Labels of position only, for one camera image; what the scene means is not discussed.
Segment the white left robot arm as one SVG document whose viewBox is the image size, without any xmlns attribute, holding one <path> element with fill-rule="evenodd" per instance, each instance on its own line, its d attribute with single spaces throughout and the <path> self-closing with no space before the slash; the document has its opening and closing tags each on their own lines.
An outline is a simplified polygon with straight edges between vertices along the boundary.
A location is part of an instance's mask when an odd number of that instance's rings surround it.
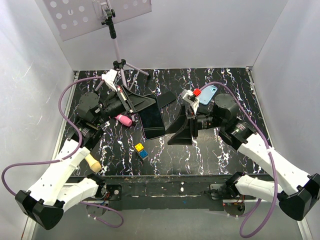
<svg viewBox="0 0 320 240">
<path fill-rule="evenodd" d="M 135 94 L 122 85 L 106 98 L 100 98 L 96 92 L 83 94 L 75 110 L 77 130 L 68 135 L 57 162 L 51 163 L 28 190 L 17 192 L 15 200 L 23 213 L 50 230 L 74 205 L 87 198 L 104 199 L 108 194 L 107 184 L 97 175 L 101 166 L 96 160 L 87 162 L 91 174 L 68 189 L 63 186 L 82 160 L 89 159 L 104 134 L 102 124 L 124 112 L 135 114 L 155 103 L 155 99 Z"/>
</svg>

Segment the light blue phone case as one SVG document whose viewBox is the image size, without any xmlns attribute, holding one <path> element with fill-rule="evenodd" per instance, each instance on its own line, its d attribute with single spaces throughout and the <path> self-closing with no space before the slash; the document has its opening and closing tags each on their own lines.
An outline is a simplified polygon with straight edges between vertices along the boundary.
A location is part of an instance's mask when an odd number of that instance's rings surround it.
<svg viewBox="0 0 320 240">
<path fill-rule="evenodd" d="M 203 90 L 201 90 L 201 94 L 198 96 L 199 103 L 202 105 L 208 105 L 217 92 L 218 88 L 214 85 L 208 85 Z"/>
</svg>

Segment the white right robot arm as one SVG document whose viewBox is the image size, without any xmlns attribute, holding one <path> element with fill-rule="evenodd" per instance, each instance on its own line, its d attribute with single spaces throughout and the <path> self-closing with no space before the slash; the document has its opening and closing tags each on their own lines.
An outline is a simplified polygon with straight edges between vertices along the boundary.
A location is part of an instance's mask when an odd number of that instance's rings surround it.
<svg viewBox="0 0 320 240">
<path fill-rule="evenodd" d="M 215 190 L 216 196 L 237 199 L 245 195 L 275 202 L 290 218 L 303 220 L 320 199 L 320 175 L 299 169 L 271 148 L 256 129 L 239 117 L 240 107 L 231 95 L 218 94 L 211 112 L 197 112 L 200 101 L 192 91 L 185 90 L 181 95 L 187 104 L 166 130 L 173 135 L 168 145 L 192 145 L 200 130 L 218 128 L 225 144 L 253 160 L 274 180 L 263 181 L 237 172 Z"/>
</svg>

